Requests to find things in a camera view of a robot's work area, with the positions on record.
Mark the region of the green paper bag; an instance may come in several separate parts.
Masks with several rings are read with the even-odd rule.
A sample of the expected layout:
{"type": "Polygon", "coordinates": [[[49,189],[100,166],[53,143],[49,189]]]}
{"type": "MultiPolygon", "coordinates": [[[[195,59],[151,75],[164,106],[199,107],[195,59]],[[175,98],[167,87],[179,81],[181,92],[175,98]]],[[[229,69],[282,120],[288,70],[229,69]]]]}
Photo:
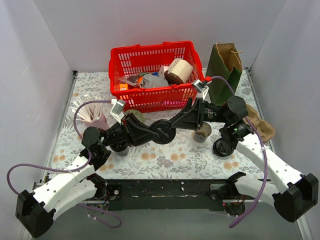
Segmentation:
{"type": "Polygon", "coordinates": [[[242,62],[234,43],[220,43],[213,45],[206,76],[220,76],[223,80],[215,79],[209,84],[209,97],[216,106],[223,105],[236,91],[241,75],[242,62]]]}

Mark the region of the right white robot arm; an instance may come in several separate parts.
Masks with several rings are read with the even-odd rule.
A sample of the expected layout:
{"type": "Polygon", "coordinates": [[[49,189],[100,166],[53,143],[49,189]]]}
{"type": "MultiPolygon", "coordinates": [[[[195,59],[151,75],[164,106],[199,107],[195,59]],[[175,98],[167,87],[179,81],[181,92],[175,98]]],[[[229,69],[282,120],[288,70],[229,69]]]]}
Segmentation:
{"type": "Polygon", "coordinates": [[[172,128],[198,130],[203,123],[224,123],[221,137],[213,144],[213,152],[220,157],[233,151],[246,156],[261,171],[263,180],[250,179],[244,173],[229,178],[227,195],[237,199],[241,195],[254,197],[273,205],[288,222],[295,222],[318,203],[319,180],[311,173],[305,175],[289,166],[262,142],[255,129],[244,121],[248,115],[246,103],[232,96],[221,107],[197,97],[189,99],[185,107],[170,119],[172,128]]]}

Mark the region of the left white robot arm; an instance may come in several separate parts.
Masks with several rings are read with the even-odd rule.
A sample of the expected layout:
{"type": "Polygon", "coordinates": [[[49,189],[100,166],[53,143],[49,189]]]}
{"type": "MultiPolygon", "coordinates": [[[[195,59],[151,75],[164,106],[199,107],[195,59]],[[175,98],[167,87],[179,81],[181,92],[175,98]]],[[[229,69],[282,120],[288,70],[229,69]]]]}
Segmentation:
{"type": "Polygon", "coordinates": [[[58,175],[42,186],[17,195],[16,218],[33,238],[42,236],[68,209],[86,199],[101,200],[106,196],[107,182],[96,171],[111,155],[107,146],[136,147],[159,138],[156,130],[133,114],[107,130],[94,126],[86,128],[81,142],[84,150],[70,165],[58,170],[58,175]]]}

